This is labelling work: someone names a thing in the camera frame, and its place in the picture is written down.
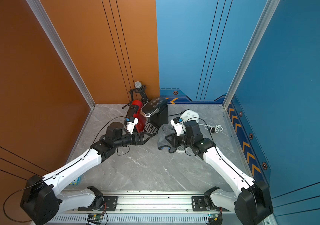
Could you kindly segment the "grey blue cleaning cloth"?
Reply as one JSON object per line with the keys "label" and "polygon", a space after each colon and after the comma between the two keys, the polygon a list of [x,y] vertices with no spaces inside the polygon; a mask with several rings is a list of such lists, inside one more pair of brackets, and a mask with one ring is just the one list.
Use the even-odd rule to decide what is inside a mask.
{"label": "grey blue cleaning cloth", "polygon": [[176,136],[176,131],[169,124],[163,124],[158,131],[158,150],[167,150],[168,153],[172,154],[176,152],[176,147],[172,146],[172,137]]}

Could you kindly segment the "white coffee machine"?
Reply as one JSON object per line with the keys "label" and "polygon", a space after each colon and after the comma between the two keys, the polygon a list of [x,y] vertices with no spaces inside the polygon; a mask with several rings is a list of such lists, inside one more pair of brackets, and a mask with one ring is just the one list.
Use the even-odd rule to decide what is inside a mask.
{"label": "white coffee machine", "polygon": [[[191,121],[191,120],[198,122],[198,120],[199,120],[198,117],[199,117],[199,114],[193,110],[190,110],[190,109],[187,109],[184,112],[180,113],[180,118],[183,120],[183,122]],[[186,150],[185,147],[180,146],[177,148],[176,153],[184,154],[185,150]]]}

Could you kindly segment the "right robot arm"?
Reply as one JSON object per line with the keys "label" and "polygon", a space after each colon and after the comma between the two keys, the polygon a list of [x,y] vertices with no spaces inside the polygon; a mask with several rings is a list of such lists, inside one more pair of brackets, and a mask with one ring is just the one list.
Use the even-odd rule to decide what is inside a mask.
{"label": "right robot arm", "polygon": [[274,212],[270,188],[264,181],[256,181],[235,166],[209,138],[205,138],[199,124],[164,124],[158,131],[158,149],[174,153],[179,147],[191,149],[227,182],[232,192],[213,187],[204,193],[204,206],[210,211],[227,209],[236,214],[243,225],[257,225]]}

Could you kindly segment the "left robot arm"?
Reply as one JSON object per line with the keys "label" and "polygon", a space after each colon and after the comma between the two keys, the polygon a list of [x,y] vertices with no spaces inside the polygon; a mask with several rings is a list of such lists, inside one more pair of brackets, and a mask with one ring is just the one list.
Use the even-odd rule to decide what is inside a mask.
{"label": "left robot arm", "polygon": [[103,210],[103,194],[94,186],[67,194],[63,190],[76,178],[110,158],[119,147],[143,145],[156,134],[157,130],[130,134],[120,122],[112,122],[106,134],[85,153],[51,173],[28,179],[20,207],[37,225],[44,225],[58,213],[72,209]]}

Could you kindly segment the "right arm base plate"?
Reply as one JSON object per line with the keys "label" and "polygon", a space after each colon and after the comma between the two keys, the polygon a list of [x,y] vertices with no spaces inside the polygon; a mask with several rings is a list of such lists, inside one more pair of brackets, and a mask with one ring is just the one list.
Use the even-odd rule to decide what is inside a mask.
{"label": "right arm base plate", "polygon": [[221,206],[215,206],[210,198],[205,196],[192,196],[192,210],[194,212],[229,212],[230,208],[234,209],[234,203],[232,202],[223,202]]}

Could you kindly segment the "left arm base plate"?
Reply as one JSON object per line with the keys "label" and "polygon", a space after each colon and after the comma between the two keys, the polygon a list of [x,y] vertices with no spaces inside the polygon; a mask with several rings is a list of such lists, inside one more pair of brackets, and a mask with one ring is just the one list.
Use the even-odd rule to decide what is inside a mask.
{"label": "left arm base plate", "polygon": [[116,210],[118,202],[117,196],[102,196],[95,197],[95,200],[90,206],[87,207],[79,207],[77,210],[79,212],[93,211],[93,212],[114,212]]}

